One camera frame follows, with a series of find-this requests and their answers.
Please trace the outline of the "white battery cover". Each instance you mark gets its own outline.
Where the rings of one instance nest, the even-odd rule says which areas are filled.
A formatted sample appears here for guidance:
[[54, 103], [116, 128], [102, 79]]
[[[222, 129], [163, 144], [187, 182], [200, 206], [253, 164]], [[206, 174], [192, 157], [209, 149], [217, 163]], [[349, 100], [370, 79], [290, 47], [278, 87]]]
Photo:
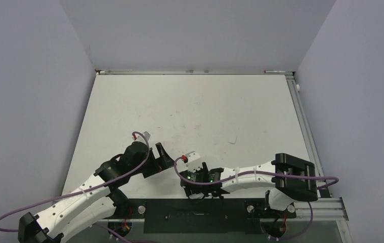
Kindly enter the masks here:
[[228, 140], [227, 140], [227, 142], [230, 143], [230, 144], [235, 144], [236, 141], [237, 141], [237, 135], [231, 135], [231, 136], [228, 138]]

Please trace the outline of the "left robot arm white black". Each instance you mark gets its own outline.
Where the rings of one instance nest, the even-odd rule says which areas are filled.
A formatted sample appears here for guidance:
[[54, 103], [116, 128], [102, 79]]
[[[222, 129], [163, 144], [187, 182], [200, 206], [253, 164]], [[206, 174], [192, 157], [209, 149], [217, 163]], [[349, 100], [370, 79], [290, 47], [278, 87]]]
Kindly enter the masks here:
[[72, 197], [66, 197], [35, 215], [26, 213], [19, 220], [19, 242], [67, 242], [93, 223], [111, 217], [121, 218], [130, 208], [119, 189], [131, 176], [150, 177], [173, 167], [174, 160], [161, 143], [159, 157], [145, 142], [135, 141], [123, 154], [102, 163]]

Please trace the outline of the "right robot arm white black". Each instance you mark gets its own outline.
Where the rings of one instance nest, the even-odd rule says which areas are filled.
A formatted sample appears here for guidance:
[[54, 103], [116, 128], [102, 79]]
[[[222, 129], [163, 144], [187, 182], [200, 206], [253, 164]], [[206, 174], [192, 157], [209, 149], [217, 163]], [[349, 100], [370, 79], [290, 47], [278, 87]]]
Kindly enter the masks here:
[[175, 173], [187, 198], [223, 198], [238, 190], [263, 188], [263, 210], [275, 217], [295, 201], [313, 202], [318, 199], [315, 166], [301, 158], [278, 153], [274, 160], [245, 168], [208, 169], [206, 163], [193, 170]]

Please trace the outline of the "white remote control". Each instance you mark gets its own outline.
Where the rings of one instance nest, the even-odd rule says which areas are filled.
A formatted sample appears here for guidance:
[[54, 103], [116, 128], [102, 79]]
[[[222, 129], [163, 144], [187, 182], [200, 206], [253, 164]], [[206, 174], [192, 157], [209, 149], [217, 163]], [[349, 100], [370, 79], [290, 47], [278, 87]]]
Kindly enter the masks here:
[[190, 200], [199, 200], [199, 199], [204, 199], [204, 198], [205, 198], [205, 195], [202, 193], [192, 194], [192, 195], [188, 196], [188, 199], [190, 199]]

